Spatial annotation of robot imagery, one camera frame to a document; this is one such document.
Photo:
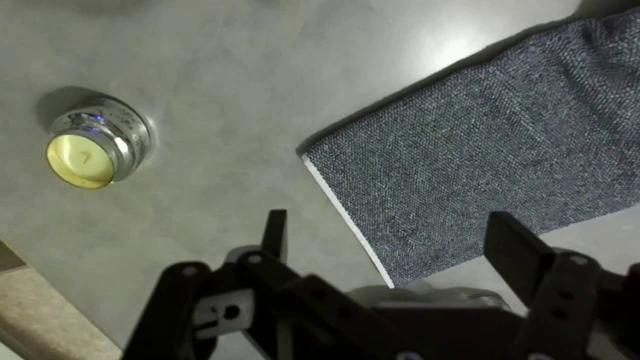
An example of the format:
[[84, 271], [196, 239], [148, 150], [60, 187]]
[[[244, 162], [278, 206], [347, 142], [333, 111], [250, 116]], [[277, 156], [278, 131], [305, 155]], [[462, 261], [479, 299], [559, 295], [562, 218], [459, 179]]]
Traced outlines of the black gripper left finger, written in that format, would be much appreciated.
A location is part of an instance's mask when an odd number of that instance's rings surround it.
[[260, 249], [265, 254], [275, 256], [277, 261], [287, 261], [287, 243], [288, 243], [288, 212], [270, 210], [266, 218], [266, 228], [263, 235]]

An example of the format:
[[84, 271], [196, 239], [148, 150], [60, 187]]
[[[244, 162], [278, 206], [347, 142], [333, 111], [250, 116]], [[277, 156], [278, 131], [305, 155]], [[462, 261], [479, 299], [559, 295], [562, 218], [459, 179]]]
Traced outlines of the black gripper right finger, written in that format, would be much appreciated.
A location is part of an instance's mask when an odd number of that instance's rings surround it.
[[526, 307], [555, 263], [555, 251], [510, 212], [488, 217], [483, 254]]

